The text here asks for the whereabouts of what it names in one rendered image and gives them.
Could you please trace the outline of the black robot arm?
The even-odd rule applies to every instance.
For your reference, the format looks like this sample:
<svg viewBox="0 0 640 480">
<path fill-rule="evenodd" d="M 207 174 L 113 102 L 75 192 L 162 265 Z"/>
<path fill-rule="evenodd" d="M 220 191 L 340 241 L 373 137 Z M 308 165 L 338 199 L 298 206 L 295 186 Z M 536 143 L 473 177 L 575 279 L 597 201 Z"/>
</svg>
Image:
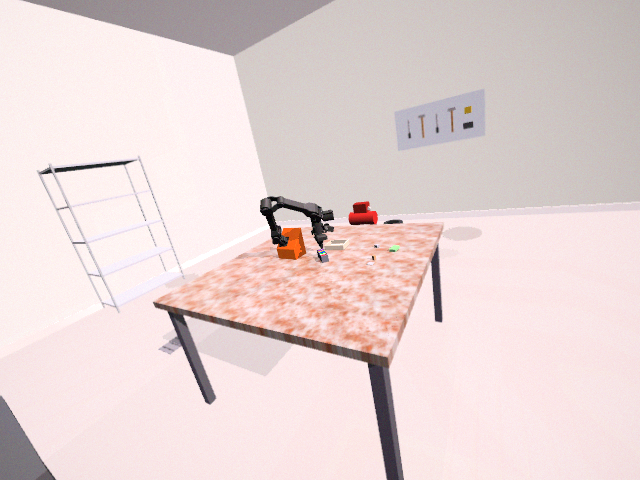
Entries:
<svg viewBox="0 0 640 480">
<path fill-rule="evenodd" d="M 277 204 L 272 206 L 272 201 L 276 201 Z M 279 247 L 287 246 L 289 237 L 282 235 L 281 225 L 276 224 L 273 213 L 279 208 L 287 208 L 290 210 L 302 212 L 306 217 L 310 217 L 312 224 L 321 223 L 321 219 L 324 221 L 334 220 L 333 210 L 322 211 L 322 207 L 315 203 L 301 203 L 294 200 L 286 199 L 283 196 L 273 197 L 269 196 L 260 200 L 260 212 L 266 217 L 268 225 L 271 230 L 272 244 L 279 244 Z M 324 224 L 323 231 L 334 232 L 334 227 L 329 226 L 328 223 Z"/>
</svg>

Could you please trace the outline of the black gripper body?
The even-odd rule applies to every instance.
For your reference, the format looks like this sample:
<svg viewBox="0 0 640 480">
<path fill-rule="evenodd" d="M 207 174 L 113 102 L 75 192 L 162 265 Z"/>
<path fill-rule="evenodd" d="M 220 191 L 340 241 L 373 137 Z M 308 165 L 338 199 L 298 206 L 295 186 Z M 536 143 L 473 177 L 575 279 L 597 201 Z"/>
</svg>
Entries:
<svg viewBox="0 0 640 480">
<path fill-rule="evenodd" d="M 315 235 L 315 238 L 316 238 L 317 242 L 324 241 L 324 240 L 328 239 L 327 235 L 324 234 L 323 227 L 322 227 L 323 226 L 322 222 L 318 223 L 318 224 L 312 224 L 311 226 L 313 228 L 311 230 L 311 234 Z"/>
</svg>

